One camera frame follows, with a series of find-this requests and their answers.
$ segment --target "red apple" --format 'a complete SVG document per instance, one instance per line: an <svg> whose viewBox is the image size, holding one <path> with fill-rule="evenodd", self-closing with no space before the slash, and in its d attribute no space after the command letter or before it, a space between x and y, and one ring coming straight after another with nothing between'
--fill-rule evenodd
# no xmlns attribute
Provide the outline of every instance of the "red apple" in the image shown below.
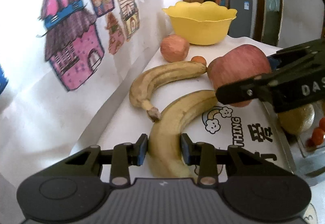
<svg viewBox="0 0 325 224"><path fill-rule="evenodd" d="M247 79L262 73L270 73L271 66L266 55L256 46L243 44L211 62L209 78L215 90L220 86ZM245 107L251 100L231 104Z"/></svg>

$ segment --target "smiling cloud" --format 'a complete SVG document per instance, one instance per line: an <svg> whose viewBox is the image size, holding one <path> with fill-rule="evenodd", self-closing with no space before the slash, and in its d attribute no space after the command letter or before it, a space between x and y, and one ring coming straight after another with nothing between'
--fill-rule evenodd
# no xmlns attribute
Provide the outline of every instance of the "smiling cloud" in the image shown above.
<svg viewBox="0 0 325 224"><path fill-rule="evenodd" d="M220 130L219 120L217 119L207 120L205 129L211 134L215 134L217 131Z"/></svg>
<svg viewBox="0 0 325 224"><path fill-rule="evenodd" d="M232 114L232 109L228 107L223 107L219 113L221 114L222 117L231 117Z"/></svg>

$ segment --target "plastic container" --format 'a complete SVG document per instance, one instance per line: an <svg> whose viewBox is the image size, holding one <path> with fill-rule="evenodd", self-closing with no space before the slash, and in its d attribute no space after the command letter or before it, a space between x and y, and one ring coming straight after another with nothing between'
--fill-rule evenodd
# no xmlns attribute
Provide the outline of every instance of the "plastic container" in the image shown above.
<svg viewBox="0 0 325 224"><path fill-rule="evenodd" d="M222 41L236 18L236 9L227 9L214 2L177 2L162 9L169 17L177 35L197 45L211 45Z"/></svg>

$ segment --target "banana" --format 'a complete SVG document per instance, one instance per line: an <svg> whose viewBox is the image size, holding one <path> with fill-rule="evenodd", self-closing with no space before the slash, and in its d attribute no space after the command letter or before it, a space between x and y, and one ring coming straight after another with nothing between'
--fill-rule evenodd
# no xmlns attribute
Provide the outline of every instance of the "banana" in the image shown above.
<svg viewBox="0 0 325 224"><path fill-rule="evenodd" d="M154 67L133 81L129 92L130 102L133 106L146 110L149 118L155 122L160 119L160 112L150 102L152 93L164 84L197 77L205 72L205 65L191 61L168 63Z"/></svg>
<svg viewBox="0 0 325 224"><path fill-rule="evenodd" d="M148 162L155 177L191 177L183 163L180 135L184 127L195 117L211 109L217 103L214 90L200 90L180 97L161 113L154 123L148 142Z"/></svg>

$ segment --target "gray ribbed panel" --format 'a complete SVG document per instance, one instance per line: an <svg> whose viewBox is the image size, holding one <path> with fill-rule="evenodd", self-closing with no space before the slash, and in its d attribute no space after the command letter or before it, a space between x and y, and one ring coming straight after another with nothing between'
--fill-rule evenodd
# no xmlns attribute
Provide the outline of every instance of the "gray ribbed panel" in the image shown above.
<svg viewBox="0 0 325 224"><path fill-rule="evenodd" d="M231 211L218 193L190 179L138 179L115 190L93 215L73 224L262 224ZM303 224L303 220L284 222ZM39 224L28 220L25 224Z"/></svg>

